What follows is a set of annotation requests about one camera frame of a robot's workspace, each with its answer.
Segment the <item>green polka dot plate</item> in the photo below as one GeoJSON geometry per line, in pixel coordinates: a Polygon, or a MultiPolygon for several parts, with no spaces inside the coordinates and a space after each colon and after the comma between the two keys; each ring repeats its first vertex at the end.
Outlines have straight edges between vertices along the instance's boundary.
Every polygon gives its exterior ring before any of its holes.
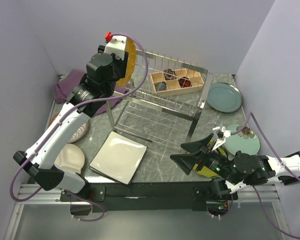
{"type": "MultiPolygon", "coordinates": [[[[217,149],[215,149],[213,151],[214,153],[218,153],[220,155],[222,155],[223,157],[225,157],[227,160],[229,159],[229,154],[226,150],[226,148],[221,145],[220,147],[218,147],[217,149]]],[[[198,175],[200,176],[204,176],[207,178],[214,178],[217,177],[218,174],[215,173],[214,171],[210,170],[207,166],[203,165],[203,160],[200,159],[192,168],[198,175]]]]}

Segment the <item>orange plate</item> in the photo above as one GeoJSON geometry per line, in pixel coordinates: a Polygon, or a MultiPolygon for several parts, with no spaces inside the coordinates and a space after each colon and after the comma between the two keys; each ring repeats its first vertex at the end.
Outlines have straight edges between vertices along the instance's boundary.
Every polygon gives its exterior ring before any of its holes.
{"type": "Polygon", "coordinates": [[[116,85],[119,87],[125,87],[129,83],[135,70],[137,51],[134,41],[130,38],[126,39],[125,51],[128,53],[127,67],[125,77],[116,82],[116,85]]]}

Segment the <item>mint floral plate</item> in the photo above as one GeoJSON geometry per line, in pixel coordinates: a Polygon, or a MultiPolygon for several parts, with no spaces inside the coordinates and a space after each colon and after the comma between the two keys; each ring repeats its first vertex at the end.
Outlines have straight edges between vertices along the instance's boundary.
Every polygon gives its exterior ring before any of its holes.
{"type": "Polygon", "coordinates": [[[236,135],[231,135],[224,143],[226,150],[235,155],[236,152],[256,155],[260,150],[260,140],[255,132],[248,126],[236,135]]]}

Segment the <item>teal round plate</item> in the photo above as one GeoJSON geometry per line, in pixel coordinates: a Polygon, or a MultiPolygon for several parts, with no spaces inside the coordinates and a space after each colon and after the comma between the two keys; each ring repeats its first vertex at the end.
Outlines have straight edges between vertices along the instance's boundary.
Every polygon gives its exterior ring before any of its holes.
{"type": "Polygon", "coordinates": [[[241,108],[244,98],[234,85],[216,82],[210,86],[206,102],[214,110],[222,113],[233,113],[241,108]]]}

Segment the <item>square cream plate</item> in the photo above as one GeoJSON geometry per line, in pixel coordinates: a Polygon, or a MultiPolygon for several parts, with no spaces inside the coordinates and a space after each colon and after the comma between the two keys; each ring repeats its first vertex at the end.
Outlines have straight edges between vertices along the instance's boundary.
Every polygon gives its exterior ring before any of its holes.
{"type": "Polygon", "coordinates": [[[129,185],[132,181],[131,178],[118,178],[109,176],[108,174],[102,173],[91,166],[89,167],[89,171],[90,173],[86,174],[85,178],[91,183],[118,183],[129,185]]]}
{"type": "Polygon", "coordinates": [[[111,177],[132,180],[146,151],[146,145],[111,131],[89,167],[111,177]]]}

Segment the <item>floral patterned plate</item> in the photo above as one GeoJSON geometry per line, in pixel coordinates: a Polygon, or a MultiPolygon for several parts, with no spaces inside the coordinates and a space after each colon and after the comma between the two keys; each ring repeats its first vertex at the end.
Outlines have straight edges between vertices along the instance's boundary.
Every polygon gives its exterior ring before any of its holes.
{"type": "MultiPolygon", "coordinates": [[[[58,115],[59,115],[58,112],[53,115],[53,117],[49,120],[48,127],[54,122],[54,120],[58,117],[58,115]]],[[[89,128],[89,122],[87,121],[75,131],[75,133],[72,135],[72,137],[68,140],[67,143],[72,144],[78,141],[79,139],[81,139],[88,131],[88,128],[89,128]]]]}

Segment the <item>cream round bowl plate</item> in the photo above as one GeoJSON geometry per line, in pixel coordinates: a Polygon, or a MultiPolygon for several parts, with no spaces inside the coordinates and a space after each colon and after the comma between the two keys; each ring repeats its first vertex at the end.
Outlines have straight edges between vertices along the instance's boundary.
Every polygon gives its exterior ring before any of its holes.
{"type": "Polygon", "coordinates": [[[84,152],[74,144],[66,144],[54,164],[64,172],[82,173],[86,158],[84,152]]]}

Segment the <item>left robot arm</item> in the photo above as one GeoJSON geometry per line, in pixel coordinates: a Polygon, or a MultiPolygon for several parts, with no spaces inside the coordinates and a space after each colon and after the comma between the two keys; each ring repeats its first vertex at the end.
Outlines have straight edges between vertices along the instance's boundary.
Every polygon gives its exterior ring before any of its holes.
{"type": "Polygon", "coordinates": [[[62,170],[55,160],[76,130],[92,118],[106,102],[117,100],[117,83],[123,84],[134,71],[134,44],[108,43],[86,65],[79,85],[68,95],[59,116],[46,132],[26,151],[17,151],[13,158],[18,173],[25,171],[46,191],[68,190],[78,201],[86,200],[90,188],[77,172],[62,170]]]}

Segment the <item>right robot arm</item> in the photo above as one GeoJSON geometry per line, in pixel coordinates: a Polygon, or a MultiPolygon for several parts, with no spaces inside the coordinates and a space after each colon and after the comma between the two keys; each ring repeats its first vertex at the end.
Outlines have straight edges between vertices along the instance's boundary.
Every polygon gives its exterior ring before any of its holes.
{"type": "Polygon", "coordinates": [[[211,133],[201,140],[182,143],[180,147],[186,152],[170,156],[186,175],[204,167],[217,175],[204,190],[209,200],[225,200],[239,190],[268,182],[287,186],[300,181],[300,151],[281,159],[238,151],[230,160],[218,150],[230,133],[218,131],[217,135],[216,141],[211,133]]]}

